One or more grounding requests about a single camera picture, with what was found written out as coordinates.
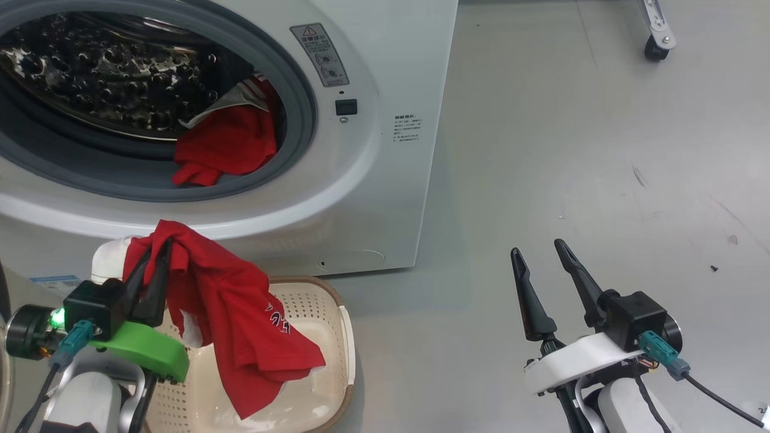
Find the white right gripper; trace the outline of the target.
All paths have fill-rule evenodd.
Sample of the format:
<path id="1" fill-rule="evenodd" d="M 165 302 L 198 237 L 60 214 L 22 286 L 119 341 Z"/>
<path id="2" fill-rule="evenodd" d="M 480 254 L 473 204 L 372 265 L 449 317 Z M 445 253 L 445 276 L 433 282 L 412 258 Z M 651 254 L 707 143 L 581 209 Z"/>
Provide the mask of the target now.
<path id="1" fill-rule="evenodd" d="M 605 326 L 605 312 L 599 306 L 599 298 L 604 291 L 580 263 L 566 241 L 555 239 L 555 249 L 564 270 L 572 277 L 585 310 L 586 326 L 594 331 L 602 331 Z M 531 284 L 530 269 L 522 252 L 513 248 L 510 259 L 525 338 L 529 342 L 544 342 L 555 336 L 558 327 L 545 312 Z M 528 393 L 536 395 L 642 353 L 639 349 L 625 351 L 605 333 L 594 334 L 528 364 L 523 368 L 523 380 Z"/>

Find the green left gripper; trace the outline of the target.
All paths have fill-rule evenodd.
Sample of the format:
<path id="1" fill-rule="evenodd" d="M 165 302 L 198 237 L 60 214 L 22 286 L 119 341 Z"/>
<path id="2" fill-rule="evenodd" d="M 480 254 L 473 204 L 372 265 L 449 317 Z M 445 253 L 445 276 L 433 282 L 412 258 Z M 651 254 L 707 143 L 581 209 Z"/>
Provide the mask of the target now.
<path id="1" fill-rule="evenodd" d="M 129 320 L 111 339 L 93 339 L 89 346 L 105 349 L 142 367 L 162 380 L 184 383 L 189 372 L 185 345 L 156 331 L 163 322 L 168 280 L 170 279 L 171 241 L 165 241 L 156 258 L 149 247 L 123 280 L 123 299 L 129 299 Z"/>

